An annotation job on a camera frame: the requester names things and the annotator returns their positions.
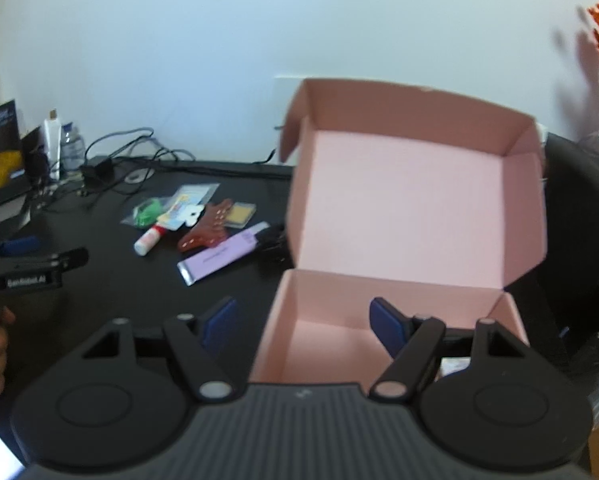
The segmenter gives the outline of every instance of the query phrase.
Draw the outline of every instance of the monitor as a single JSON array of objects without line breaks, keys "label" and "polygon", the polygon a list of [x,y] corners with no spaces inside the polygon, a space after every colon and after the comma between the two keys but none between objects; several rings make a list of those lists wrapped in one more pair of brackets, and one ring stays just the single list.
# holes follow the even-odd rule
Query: monitor
[{"label": "monitor", "polygon": [[29,189],[15,101],[10,101],[0,105],[0,204],[25,194]]}]

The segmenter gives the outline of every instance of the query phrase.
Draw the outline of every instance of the box flap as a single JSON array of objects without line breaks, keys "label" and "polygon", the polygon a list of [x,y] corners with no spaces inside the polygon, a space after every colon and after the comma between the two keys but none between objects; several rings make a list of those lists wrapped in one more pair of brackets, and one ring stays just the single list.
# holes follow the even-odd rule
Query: box flap
[{"label": "box flap", "polygon": [[281,137],[301,139],[287,226],[295,265],[502,288],[545,255],[534,120],[442,91],[305,80]]}]

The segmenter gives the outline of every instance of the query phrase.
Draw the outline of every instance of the wire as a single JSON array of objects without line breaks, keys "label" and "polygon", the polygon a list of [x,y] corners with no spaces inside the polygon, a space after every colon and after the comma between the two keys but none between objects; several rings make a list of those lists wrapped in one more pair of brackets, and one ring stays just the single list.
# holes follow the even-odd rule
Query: wire
[{"label": "wire", "polygon": [[[71,184],[79,184],[79,186],[77,187],[73,187],[72,189],[68,189],[63,193],[59,193],[61,190],[64,190],[64,187],[67,187]],[[65,213],[65,212],[69,212],[72,209],[67,209],[64,211],[58,211],[56,209],[51,209],[50,206],[55,205],[57,202],[59,202],[61,199],[72,195],[73,193],[79,191],[80,189],[82,189],[84,186],[82,183],[77,183],[77,182],[65,182],[63,184],[61,184],[60,186],[57,187],[57,189],[55,189],[54,193],[51,195],[51,202],[47,203],[46,205],[44,205],[42,208],[44,211],[47,211],[49,213]]]},{"label": "wire", "polygon": [[228,170],[224,168],[212,168],[211,166],[204,166],[198,162],[194,164],[188,163],[186,166],[180,166],[177,163],[164,164],[164,161],[161,160],[151,162],[148,158],[140,156],[120,156],[117,158],[119,160],[133,162],[135,164],[150,167],[155,171],[165,171],[169,173],[191,173],[217,177],[268,178],[271,180],[290,180],[292,178],[292,175],[290,173],[279,173],[275,171],[266,170]]},{"label": "wire", "polygon": [[50,175],[52,173],[52,171],[55,169],[55,166],[57,164],[64,162],[65,160],[84,160],[84,159],[80,156],[62,156],[59,160],[56,160],[53,163],[53,165],[48,168],[48,174]]},{"label": "wire", "polygon": [[266,160],[257,160],[253,164],[266,164],[272,160],[272,158],[275,156],[275,153],[277,153],[277,150],[273,149],[272,152],[270,152],[270,155],[268,156],[268,158]]},{"label": "wire", "polygon": [[[147,160],[147,162],[154,162],[160,156],[166,155],[167,152],[169,152],[169,150],[167,148],[160,148],[159,150],[157,150],[155,152],[155,154],[150,159]],[[97,197],[95,197],[95,200],[93,200],[86,206],[87,210],[92,209],[99,202],[99,199],[108,191],[112,191],[114,193],[120,194],[125,197],[135,196],[137,193],[139,193],[151,175],[151,173],[148,171],[144,175],[144,178],[142,179],[141,182],[138,182],[137,184],[126,183],[128,186],[137,186],[137,187],[135,187],[135,189],[133,189],[131,191],[115,189],[115,187],[119,186],[119,184],[124,184],[126,177],[129,176],[129,174],[133,173],[134,171],[136,171],[136,170],[133,169],[133,170],[127,171],[124,175],[120,176],[114,182],[111,182],[110,184],[106,184],[106,186],[104,186],[102,189],[92,190],[90,192],[90,194],[96,194]]]},{"label": "wire", "polygon": [[137,137],[137,139],[131,140],[131,142],[126,143],[121,148],[118,148],[117,150],[112,152],[110,154],[110,156],[113,157],[113,156],[119,155],[119,153],[123,152],[124,150],[126,150],[128,148],[131,148],[133,145],[140,142],[141,139],[151,139],[154,136],[154,129],[150,128],[149,126],[144,126],[141,128],[134,128],[133,130],[124,130],[121,132],[113,132],[111,134],[106,134],[105,136],[102,136],[99,139],[95,139],[93,142],[91,142],[88,145],[88,148],[86,148],[86,152],[84,153],[84,162],[88,161],[88,152],[90,152],[90,149],[97,143],[102,142],[102,140],[111,139],[112,137],[121,137],[121,136],[126,136],[126,135],[131,135],[131,134],[137,134],[139,132],[149,132],[149,134],[141,135],[141,136]]},{"label": "wire", "polygon": [[190,160],[197,160],[197,157],[195,155],[193,155],[191,152],[189,152],[188,150],[168,150],[169,153],[172,153],[173,155],[175,153],[183,153],[184,155],[188,156],[188,158],[190,158]]},{"label": "wire", "polygon": [[[131,145],[128,147],[128,153],[126,154],[126,156],[133,156],[133,152],[135,151],[135,148],[137,148],[137,146],[139,146],[140,144],[143,144],[145,142],[150,142],[158,150],[161,150],[161,149],[166,150],[166,147],[161,142],[159,142],[159,140],[156,137],[139,136],[133,142],[129,143]],[[110,156],[119,156],[119,155],[121,155],[122,151],[123,150],[116,150]]]}]

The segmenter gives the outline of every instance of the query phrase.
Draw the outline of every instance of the white bottle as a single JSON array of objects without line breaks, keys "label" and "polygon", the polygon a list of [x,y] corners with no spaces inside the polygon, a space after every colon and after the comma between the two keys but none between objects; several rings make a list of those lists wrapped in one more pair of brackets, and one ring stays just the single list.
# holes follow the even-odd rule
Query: white bottle
[{"label": "white bottle", "polygon": [[44,144],[48,157],[48,171],[51,180],[59,180],[59,157],[61,150],[61,121],[57,110],[51,110],[44,120]]}]

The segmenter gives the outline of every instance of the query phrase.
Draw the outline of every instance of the small bottle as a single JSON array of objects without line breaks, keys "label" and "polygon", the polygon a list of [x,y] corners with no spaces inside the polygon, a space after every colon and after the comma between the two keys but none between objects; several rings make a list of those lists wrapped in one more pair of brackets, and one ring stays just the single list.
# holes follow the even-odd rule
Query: small bottle
[{"label": "small bottle", "polygon": [[146,256],[148,251],[157,245],[157,242],[168,231],[165,227],[155,224],[139,237],[133,248],[138,256]]},{"label": "small bottle", "polygon": [[67,173],[74,173],[84,163],[86,143],[73,123],[62,126],[61,167]]}]

